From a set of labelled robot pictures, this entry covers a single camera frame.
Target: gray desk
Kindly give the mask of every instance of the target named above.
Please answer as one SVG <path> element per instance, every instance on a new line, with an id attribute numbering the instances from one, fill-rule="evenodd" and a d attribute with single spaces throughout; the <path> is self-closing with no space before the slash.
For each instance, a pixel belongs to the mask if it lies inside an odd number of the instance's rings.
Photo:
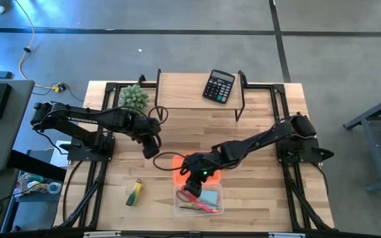
<path id="1" fill-rule="evenodd" d="M 34 81 L 0 80 L 0 83 L 8 83 L 12 87 L 3 117 L 0 119 L 0 199 L 13 193 L 19 169 L 49 179 L 64 181 L 65 170 L 13 150 Z M 10 199 L 3 202 L 0 230 L 9 202 Z"/>
<path id="2" fill-rule="evenodd" d="M 8 83 L 12 87 L 4 115 L 0 119 L 0 171 L 2 171 L 7 167 L 34 81 L 0 80 L 0 83 Z"/>
<path id="3" fill-rule="evenodd" d="M 64 181 L 65 170 L 13 150 L 34 81 L 0 80 L 0 83 L 8 83 L 12 87 L 4 115 L 0 119 L 0 171 L 17 168 L 49 179 Z"/>

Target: butcher block tabletop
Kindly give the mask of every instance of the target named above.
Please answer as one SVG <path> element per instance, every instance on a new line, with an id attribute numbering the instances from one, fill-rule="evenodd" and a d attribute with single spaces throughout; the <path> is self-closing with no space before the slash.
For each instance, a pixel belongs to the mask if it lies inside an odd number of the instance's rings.
<path id="1" fill-rule="evenodd" d="M 131 83 L 131 81 L 119 81 L 119 83 L 127 82 Z M 106 83 L 107 81 L 89 82 L 84 107 L 101 109 Z M 301 112 L 308 115 L 302 85 L 285 83 L 284 87 L 290 114 Z M 149 106 L 146 110 L 148 113 L 154 104 L 155 89 L 145 88 L 145 90 L 149 94 Z M 161 125 L 160 136 L 163 144 L 160 152 L 174 151 L 186 154 L 206 151 L 212 145 L 233 139 L 245 139 L 268 130 L 275 122 L 270 92 L 262 89 L 245 89 L 244 93 L 245 110 L 239 122 L 235 121 L 235 115 L 230 113 L 228 108 L 216 110 L 169 108 L 169 117 Z M 96 125 L 80 124 L 80 126 L 90 131 L 97 129 Z M 225 207 L 223 214 L 178 218 L 173 213 L 173 172 L 156 169 L 152 159 L 144 159 L 142 145 L 132 141 L 128 136 L 122 134 L 114 136 L 116 147 L 112 161 L 108 162 L 98 230 L 292 231 L 282 167 L 276 161 L 274 145 L 250 153 L 236 169 L 221 171 L 220 183 Z M 161 156 L 157 159 L 157 164 L 169 168 L 171 158 L 171 155 Z M 65 184 L 76 163 L 68 167 L 54 225 L 62 222 Z M 84 161 L 73 175 L 66 198 L 67 216 L 83 197 L 89 165 L 90 162 Z M 322 174 L 311 164 L 301 164 L 300 168 L 308 202 L 323 221 L 333 227 Z M 136 206 L 126 206 L 126 200 L 137 179 L 141 179 L 144 185 L 142 195 Z M 88 209 L 87 224 L 92 216 L 93 201 L 92 199 Z M 295 202 L 295 207 L 298 221 L 303 225 L 298 202 Z"/>

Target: small potted plant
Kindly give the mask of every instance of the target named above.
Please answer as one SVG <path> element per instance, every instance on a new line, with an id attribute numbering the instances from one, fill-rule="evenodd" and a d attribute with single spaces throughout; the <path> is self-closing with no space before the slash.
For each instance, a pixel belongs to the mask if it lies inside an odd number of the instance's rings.
<path id="1" fill-rule="evenodd" d="M 139 85 L 129 85 L 120 92 L 120 106 L 129 106 L 143 112 L 148 101 L 148 94 Z"/>

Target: yellow cable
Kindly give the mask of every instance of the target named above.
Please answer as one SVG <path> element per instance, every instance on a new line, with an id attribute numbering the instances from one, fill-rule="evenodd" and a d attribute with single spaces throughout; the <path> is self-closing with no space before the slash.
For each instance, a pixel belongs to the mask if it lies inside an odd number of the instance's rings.
<path id="1" fill-rule="evenodd" d="M 33 42 L 34 42 L 34 26 L 32 24 L 32 21 L 30 19 L 30 17 L 27 15 L 26 11 L 23 9 L 23 7 L 21 6 L 21 4 L 15 0 L 17 5 L 22 9 L 22 11 L 24 12 L 24 14 L 26 15 L 27 19 L 29 20 L 29 23 L 30 23 L 30 26 L 32 27 L 32 40 L 30 41 L 29 45 L 27 46 L 28 49 L 30 49 L 30 47 L 32 46 Z M 23 77 L 24 80 L 29 80 L 24 74 L 23 74 L 23 71 L 21 69 L 23 63 L 24 63 L 24 57 L 26 56 L 26 51 L 23 52 L 23 55 L 21 56 L 21 59 L 20 59 L 20 62 L 19 62 L 19 72 L 21 74 L 21 77 Z M 45 88 L 45 89 L 54 89 L 53 87 L 51 86 L 44 86 L 44 85 L 39 85 L 39 84 L 35 84 L 34 85 L 35 87 L 41 87 L 41 88 Z"/>

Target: calculator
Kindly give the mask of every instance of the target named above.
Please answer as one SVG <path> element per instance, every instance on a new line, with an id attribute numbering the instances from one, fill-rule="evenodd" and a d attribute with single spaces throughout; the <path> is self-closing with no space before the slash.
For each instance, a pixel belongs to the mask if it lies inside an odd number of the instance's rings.
<path id="1" fill-rule="evenodd" d="M 213 69 L 210 78 L 208 78 L 208 82 L 206 82 L 202 96 L 206 99 L 225 104 L 232 91 L 234 81 L 235 76 Z"/>

